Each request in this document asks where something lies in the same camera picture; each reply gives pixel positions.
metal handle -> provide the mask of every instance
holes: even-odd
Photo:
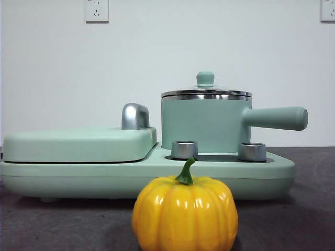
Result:
[[[147,107],[137,103],[128,103],[122,110],[122,130],[140,130],[149,127],[149,111]]]
[[[301,131],[307,127],[308,113],[303,107],[248,109],[243,122],[251,127]]]

green stem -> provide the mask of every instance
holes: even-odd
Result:
[[[191,174],[189,172],[189,168],[191,167],[191,165],[195,162],[194,158],[189,158],[184,167],[182,172],[176,177],[175,180],[179,181],[180,183],[183,183],[185,185],[192,185],[193,184],[193,180],[191,177]]]

dark gray countertop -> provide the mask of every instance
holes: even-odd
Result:
[[[232,250],[335,250],[335,147],[268,150],[293,160],[297,177],[284,198],[236,201],[239,231]],[[2,185],[1,250],[139,251],[131,229],[134,202],[43,203]]]

wall socket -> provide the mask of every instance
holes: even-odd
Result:
[[[109,22],[109,0],[85,0],[86,23]]]
[[[321,0],[321,22],[335,22],[335,0]]]

yellow pumpkin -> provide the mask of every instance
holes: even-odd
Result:
[[[178,177],[156,178],[140,192],[132,229],[142,251],[231,250],[238,228],[231,191],[218,180],[192,178],[194,161]]]

